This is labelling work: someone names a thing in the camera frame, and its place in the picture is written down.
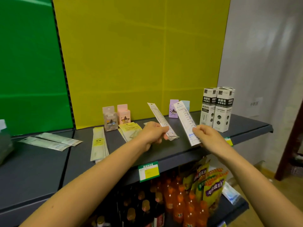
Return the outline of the white packaged ruler blue label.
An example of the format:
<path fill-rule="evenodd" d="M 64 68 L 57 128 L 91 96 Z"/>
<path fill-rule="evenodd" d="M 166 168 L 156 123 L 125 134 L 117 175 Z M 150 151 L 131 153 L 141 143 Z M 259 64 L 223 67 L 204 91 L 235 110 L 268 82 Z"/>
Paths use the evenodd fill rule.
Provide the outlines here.
<path fill-rule="evenodd" d="M 179 101 L 173 105 L 191 146 L 199 145 L 201 143 L 201 140 L 193 133 L 193 128 L 196 127 L 196 124 L 191 117 L 191 114 L 185 107 L 184 103 L 182 101 Z"/>

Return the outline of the group of orange soda bottles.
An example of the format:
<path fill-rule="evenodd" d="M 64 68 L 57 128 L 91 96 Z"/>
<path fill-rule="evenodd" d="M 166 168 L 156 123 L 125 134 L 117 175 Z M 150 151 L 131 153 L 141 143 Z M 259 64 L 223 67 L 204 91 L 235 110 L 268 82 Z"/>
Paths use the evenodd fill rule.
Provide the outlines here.
<path fill-rule="evenodd" d="M 166 179 L 165 208 L 182 227 L 207 227 L 210 216 L 207 202 L 198 201 L 193 191 L 186 192 L 182 178 Z"/>

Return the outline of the green backing panel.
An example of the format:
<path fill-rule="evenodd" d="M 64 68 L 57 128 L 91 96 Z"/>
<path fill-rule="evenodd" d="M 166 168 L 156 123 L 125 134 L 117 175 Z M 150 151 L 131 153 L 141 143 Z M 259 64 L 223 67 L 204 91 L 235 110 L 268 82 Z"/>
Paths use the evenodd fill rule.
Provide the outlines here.
<path fill-rule="evenodd" d="M 12 136 L 73 128 L 51 0 L 0 0 L 0 119 Z"/>

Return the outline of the grey packaged ruler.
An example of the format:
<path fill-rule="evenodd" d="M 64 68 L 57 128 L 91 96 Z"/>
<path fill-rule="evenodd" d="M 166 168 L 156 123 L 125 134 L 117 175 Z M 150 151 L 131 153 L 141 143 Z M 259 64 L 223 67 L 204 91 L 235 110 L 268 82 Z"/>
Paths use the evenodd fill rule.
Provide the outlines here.
<path fill-rule="evenodd" d="M 166 135 L 168 136 L 168 139 L 170 141 L 173 141 L 177 138 L 179 138 L 179 136 L 175 133 L 175 131 L 172 129 L 172 127 L 169 125 L 168 121 L 165 119 L 165 117 L 161 114 L 160 110 L 158 109 L 158 107 L 156 106 L 156 104 L 154 103 L 147 103 L 148 106 L 150 107 L 151 111 L 153 112 L 155 118 L 157 119 L 157 121 L 159 122 L 159 124 L 162 127 L 169 127 L 168 132 L 166 133 Z"/>

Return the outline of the long clear packet yellow label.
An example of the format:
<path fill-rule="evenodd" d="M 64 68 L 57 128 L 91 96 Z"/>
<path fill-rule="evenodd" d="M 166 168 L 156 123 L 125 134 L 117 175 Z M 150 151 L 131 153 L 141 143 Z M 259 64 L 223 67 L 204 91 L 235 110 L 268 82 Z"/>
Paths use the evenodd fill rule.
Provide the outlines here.
<path fill-rule="evenodd" d="M 97 164 L 107 156 L 109 156 L 109 151 L 105 138 L 104 127 L 95 127 L 93 128 L 93 141 L 90 161 L 94 161 Z"/>

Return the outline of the group of dark glass bottles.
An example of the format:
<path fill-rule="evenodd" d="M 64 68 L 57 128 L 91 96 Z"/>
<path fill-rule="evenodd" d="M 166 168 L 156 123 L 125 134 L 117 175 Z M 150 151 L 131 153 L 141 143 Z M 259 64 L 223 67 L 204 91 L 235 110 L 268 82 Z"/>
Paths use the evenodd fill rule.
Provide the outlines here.
<path fill-rule="evenodd" d="M 115 188 L 83 227 L 164 227 L 165 203 L 159 179 Z"/>

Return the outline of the dark grey shelf board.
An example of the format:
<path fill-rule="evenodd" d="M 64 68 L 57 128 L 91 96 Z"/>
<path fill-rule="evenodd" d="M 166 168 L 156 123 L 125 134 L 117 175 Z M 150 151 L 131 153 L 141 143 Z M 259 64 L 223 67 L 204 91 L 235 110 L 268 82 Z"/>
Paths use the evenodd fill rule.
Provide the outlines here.
<path fill-rule="evenodd" d="M 223 222 L 229 225 L 248 209 L 249 203 L 243 197 L 240 197 L 235 204 L 231 204 L 222 195 L 217 210 L 208 219 L 207 227 L 218 227 Z"/>
<path fill-rule="evenodd" d="M 142 154 L 117 187 L 138 182 L 139 165 L 158 161 L 163 173 L 209 154 L 199 145 L 190 145 L 179 119 L 165 117 L 179 138 L 162 141 Z M 12 138 L 14 151 L 0 166 L 0 227 L 19 226 L 60 188 L 95 165 L 90 161 L 93 128 L 54 131 L 83 141 L 62 152 L 17 142 L 26 136 Z M 232 114 L 229 130 L 220 134 L 230 137 L 236 145 L 269 132 L 273 133 L 273 127 L 268 123 Z M 105 137 L 109 153 L 125 144 L 118 130 L 105 132 Z"/>

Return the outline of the tall black white box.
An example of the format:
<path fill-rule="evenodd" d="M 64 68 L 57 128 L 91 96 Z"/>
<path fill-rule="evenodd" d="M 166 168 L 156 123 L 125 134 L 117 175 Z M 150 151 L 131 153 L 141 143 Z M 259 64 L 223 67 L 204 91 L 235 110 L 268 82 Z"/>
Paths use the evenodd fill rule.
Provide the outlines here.
<path fill-rule="evenodd" d="M 213 127 L 218 88 L 204 88 L 200 122 Z"/>
<path fill-rule="evenodd" d="M 234 95 L 235 89 L 232 87 L 218 88 L 213 128 L 219 132 L 226 132 L 229 128 Z"/>

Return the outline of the person's left hand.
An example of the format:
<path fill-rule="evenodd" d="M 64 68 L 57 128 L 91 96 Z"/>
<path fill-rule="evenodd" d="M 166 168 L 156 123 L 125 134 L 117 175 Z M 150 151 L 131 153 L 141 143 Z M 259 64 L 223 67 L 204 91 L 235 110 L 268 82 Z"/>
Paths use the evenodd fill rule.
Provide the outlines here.
<path fill-rule="evenodd" d="M 168 136 L 165 134 L 158 134 L 154 131 L 154 121 L 147 122 L 145 127 L 139 132 L 135 138 L 140 146 L 140 153 L 147 152 L 152 144 L 160 144 L 162 140 L 168 140 Z"/>

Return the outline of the person's right hand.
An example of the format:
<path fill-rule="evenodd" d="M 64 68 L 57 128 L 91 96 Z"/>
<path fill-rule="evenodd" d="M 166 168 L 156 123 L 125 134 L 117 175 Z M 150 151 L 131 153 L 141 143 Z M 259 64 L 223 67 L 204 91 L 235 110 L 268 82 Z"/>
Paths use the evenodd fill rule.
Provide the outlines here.
<path fill-rule="evenodd" d="M 207 127 L 207 134 L 205 137 L 198 137 L 201 140 L 203 147 L 216 156 L 223 156 L 231 146 L 225 139 L 212 127 Z"/>

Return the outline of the small pink star box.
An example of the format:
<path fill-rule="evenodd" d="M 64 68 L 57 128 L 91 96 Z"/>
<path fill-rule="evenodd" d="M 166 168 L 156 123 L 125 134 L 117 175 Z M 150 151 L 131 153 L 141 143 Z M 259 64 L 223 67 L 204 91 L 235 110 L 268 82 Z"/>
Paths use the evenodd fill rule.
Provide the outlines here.
<path fill-rule="evenodd" d="M 119 118 L 119 125 L 131 122 L 131 112 L 127 104 L 117 105 L 117 115 Z"/>

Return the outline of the yellow flat packets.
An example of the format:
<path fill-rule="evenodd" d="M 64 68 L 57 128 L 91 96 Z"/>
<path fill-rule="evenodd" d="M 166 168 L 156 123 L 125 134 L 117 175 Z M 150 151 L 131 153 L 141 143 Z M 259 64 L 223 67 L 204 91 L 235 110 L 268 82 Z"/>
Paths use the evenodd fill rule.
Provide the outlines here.
<path fill-rule="evenodd" d="M 134 139 L 142 128 L 135 122 L 120 124 L 118 131 L 126 142 Z"/>

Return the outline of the person's left forearm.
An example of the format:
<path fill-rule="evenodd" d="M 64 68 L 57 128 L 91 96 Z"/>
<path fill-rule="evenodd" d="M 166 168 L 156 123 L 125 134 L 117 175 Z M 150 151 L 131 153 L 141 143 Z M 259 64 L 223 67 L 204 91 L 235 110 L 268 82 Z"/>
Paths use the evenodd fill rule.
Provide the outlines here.
<path fill-rule="evenodd" d="M 19 227 L 79 227 L 150 147 L 138 137 L 62 187 Z"/>

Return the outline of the grey mesh basket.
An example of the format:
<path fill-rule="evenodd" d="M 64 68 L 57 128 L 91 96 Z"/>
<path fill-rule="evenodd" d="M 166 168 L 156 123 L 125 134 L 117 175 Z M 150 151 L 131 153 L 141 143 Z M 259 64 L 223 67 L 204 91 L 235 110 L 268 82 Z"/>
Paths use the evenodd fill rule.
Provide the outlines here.
<path fill-rule="evenodd" d="M 303 154 L 296 153 L 290 159 L 289 163 L 291 165 L 291 175 L 303 178 Z"/>

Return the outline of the green white bag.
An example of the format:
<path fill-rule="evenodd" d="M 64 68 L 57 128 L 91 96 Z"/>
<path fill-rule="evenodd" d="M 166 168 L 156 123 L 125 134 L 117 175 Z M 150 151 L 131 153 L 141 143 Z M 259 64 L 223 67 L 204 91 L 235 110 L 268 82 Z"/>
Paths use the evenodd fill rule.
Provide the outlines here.
<path fill-rule="evenodd" d="M 4 119 L 0 119 L 0 166 L 13 152 L 13 142 Z"/>

